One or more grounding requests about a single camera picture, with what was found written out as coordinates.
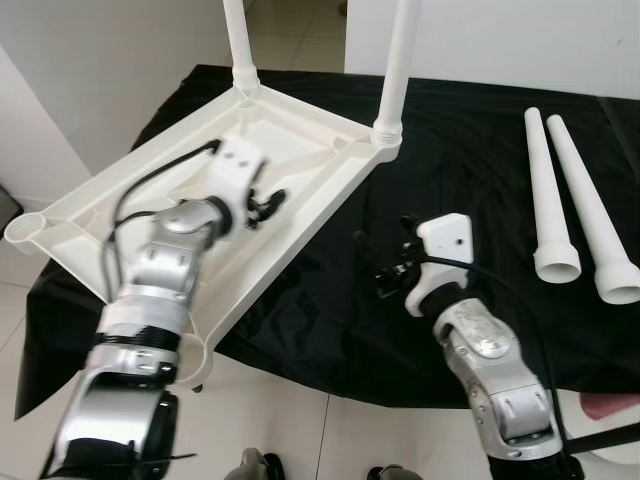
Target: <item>tube opening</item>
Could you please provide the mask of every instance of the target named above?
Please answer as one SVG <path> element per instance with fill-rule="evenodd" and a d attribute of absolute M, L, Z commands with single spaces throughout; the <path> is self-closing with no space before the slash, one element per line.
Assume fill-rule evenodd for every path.
<path fill-rule="evenodd" d="M 538 276 L 548 283 L 569 283 L 580 276 L 580 269 L 569 263 L 551 263 L 538 268 Z"/>
<path fill-rule="evenodd" d="M 640 301 L 640 287 L 618 287 L 602 294 L 602 299 L 614 305 L 626 305 Z"/>
<path fill-rule="evenodd" d="M 9 243 L 29 240 L 33 235 L 40 233 L 47 222 L 39 213 L 27 213 L 16 218 L 4 231 L 4 236 Z"/>

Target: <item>white plastic tube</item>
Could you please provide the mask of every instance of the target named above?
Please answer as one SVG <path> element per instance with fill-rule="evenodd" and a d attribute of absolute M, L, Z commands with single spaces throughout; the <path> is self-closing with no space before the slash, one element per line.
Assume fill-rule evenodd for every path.
<path fill-rule="evenodd" d="M 374 143 L 381 147 L 396 146 L 402 142 L 402 109 L 411 73 L 422 1 L 398 0 L 380 111 L 371 135 Z"/>
<path fill-rule="evenodd" d="M 545 282 L 572 282 L 580 276 L 580 257 L 569 240 L 540 110 L 528 109 L 524 122 L 538 234 L 538 249 L 533 255 L 536 273 Z"/>
<path fill-rule="evenodd" d="M 224 14 L 227 19 L 229 44 L 233 57 L 233 84 L 243 91 L 254 89 L 260 84 L 260 81 L 251 58 L 243 1 L 224 0 Z"/>
<path fill-rule="evenodd" d="M 616 305 L 640 301 L 640 270 L 629 261 L 567 127 L 558 115 L 547 126 L 596 265 L 600 298 Z"/>

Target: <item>white wall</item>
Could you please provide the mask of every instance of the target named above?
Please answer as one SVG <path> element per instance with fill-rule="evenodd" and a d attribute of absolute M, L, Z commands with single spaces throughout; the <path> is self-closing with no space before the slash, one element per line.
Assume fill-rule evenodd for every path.
<path fill-rule="evenodd" d="M 91 177 L 0 47 L 0 184 L 40 210 Z"/>
<path fill-rule="evenodd" d="M 229 51 L 222 0 L 0 0 L 0 44 L 93 174 Z"/>
<path fill-rule="evenodd" d="M 345 71 L 383 74 L 397 0 L 349 0 Z M 416 77 L 640 98 L 638 0 L 423 0 Z"/>

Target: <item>pink object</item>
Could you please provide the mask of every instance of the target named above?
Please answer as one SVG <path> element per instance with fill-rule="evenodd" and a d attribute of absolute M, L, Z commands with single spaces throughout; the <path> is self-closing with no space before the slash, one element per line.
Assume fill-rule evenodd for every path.
<path fill-rule="evenodd" d="M 580 406 L 591 420 L 602 420 L 609 415 L 640 404 L 640 394 L 581 393 Z"/>

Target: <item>black cable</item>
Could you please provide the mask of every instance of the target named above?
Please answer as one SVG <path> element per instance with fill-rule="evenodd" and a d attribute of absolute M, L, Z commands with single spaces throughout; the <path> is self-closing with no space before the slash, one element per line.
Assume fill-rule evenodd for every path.
<path fill-rule="evenodd" d="M 120 218 L 120 213 L 122 211 L 122 207 L 125 203 L 125 201 L 127 200 L 127 198 L 129 198 L 129 196 L 138 188 L 140 188 L 142 185 L 144 185 L 145 183 L 147 183 L 149 180 L 152 180 L 153 178 L 157 177 L 158 175 L 163 174 L 164 172 L 171 170 L 172 168 L 180 165 L 183 162 L 186 162 L 187 160 L 190 160 L 191 158 L 195 157 L 196 155 L 204 152 L 205 150 L 212 150 L 213 153 L 215 153 L 218 150 L 218 147 L 220 146 L 222 142 L 220 140 L 211 140 L 207 143 L 205 143 L 204 145 L 196 148 L 195 150 L 192 150 L 188 153 L 185 153 L 184 155 L 176 158 L 175 160 L 172 160 L 168 163 L 166 163 L 165 165 L 156 168 L 155 170 L 153 170 L 152 172 L 146 174 L 145 176 L 139 178 L 138 180 L 136 180 L 133 185 L 131 185 L 129 188 L 127 188 L 127 190 L 125 190 L 125 192 L 122 194 L 122 196 L 118 199 L 118 202 L 116 203 L 116 207 L 113 210 L 113 221 L 112 221 L 112 232 L 111 235 L 113 236 L 113 253 L 116 257 L 116 271 L 118 273 L 118 282 L 120 285 L 122 285 L 122 281 L 123 281 L 123 274 L 122 274 L 122 265 L 120 264 L 120 249 L 118 247 L 118 238 L 117 238 L 117 227 L 118 227 L 118 223 L 120 222 L 119 218 Z"/>
<path fill-rule="evenodd" d="M 171 457 L 160 458 L 156 460 L 140 460 L 140 461 L 129 462 L 129 463 L 104 463 L 98 466 L 109 467 L 109 468 L 138 467 L 138 466 L 144 466 L 144 465 L 157 465 L 158 463 L 173 462 L 174 460 L 183 460 L 185 458 L 192 458 L 197 456 L 198 456 L 197 453 L 185 453 L 183 455 L 173 455 Z"/>
<path fill-rule="evenodd" d="M 440 265 L 448 265 L 450 267 L 458 267 L 465 270 L 469 270 L 471 272 L 478 273 L 487 278 L 490 278 L 494 282 L 500 284 L 504 289 L 508 290 L 513 294 L 513 296 L 520 302 L 522 309 L 525 313 L 530 317 L 531 323 L 534 327 L 534 331 L 536 332 L 536 336 L 538 337 L 538 343 L 540 346 L 540 354 L 542 356 L 543 368 L 545 371 L 545 375 L 547 376 L 547 384 L 549 387 L 549 391 L 551 392 L 551 400 L 552 400 L 552 408 L 553 414 L 556 417 L 556 423 L 558 424 L 558 432 L 560 434 L 560 439 L 562 440 L 562 453 L 565 460 L 568 461 L 569 453 L 567 451 L 567 433 L 564 427 L 564 421 L 562 419 L 562 411 L 560 409 L 560 400 L 558 398 L 558 388 L 555 380 L 555 376 L 553 375 L 553 369 L 551 367 L 551 359 L 549 358 L 546 341 L 544 339 L 544 333 L 542 331 L 542 325 L 540 324 L 538 317 L 533 313 L 533 309 L 529 306 L 524 297 L 518 292 L 514 287 L 512 287 L 506 280 L 504 280 L 499 275 L 496 275 L 490 270 L 482 268 L 473 263 L 459 262 L 457 260 L 451 260 L 448 258 L 440 258 L 440 257 L 432 257 L 431 255 L 423 255 L 418 260 L 421 263 L 437 263 Z"/>
<path fill-rule="evenodd" d="M 107 252 L 109 251 L 109 245 L 114 242 L 114 232 L 118 228 L 130 222 L 131 220 L 135 220 L 136 218 L 141 218 L 141 217 L 149 217 L 151 215 L 155 215 L 156 213 L 158 212 L 153 212 L 150 210 L 142 210 L 140 212 L 132 213 L 131 215 L 126 217 L 124 220 L 121 220 L 120 222 L 118 222 L 118 225 L 116 225 L 115 229 L 112 229 L 109 232 L 109 236 L 106 238 L 106 240 L 102 242 L 102 250 L 100 251 L 100 265 L 102 268 L 102 277 L 104 279 L 104 284 L 105 284 L 105 290 L 106 290 L 105 294 L 106 294 L 107 303 L 111 303 L 113 301 L 113 292 L 111 290 L 111 275 L 109 274 L 109 262 L 108 262 L 109 257 L 107 256 Z M 116 257 L 116 263 L 120 263 L 119 257 Z"/>
<path fill-rule="evenodd" d="M 631 425 L 614 428 L 606 432 L 572 438 L 568 442 L 567 450 L 573 455 L 611 447 L 612 444 L 624 445 L 625 443 L 637 442 L 638 440 L 640 440 L 640 423 L 632 423 Z"/>

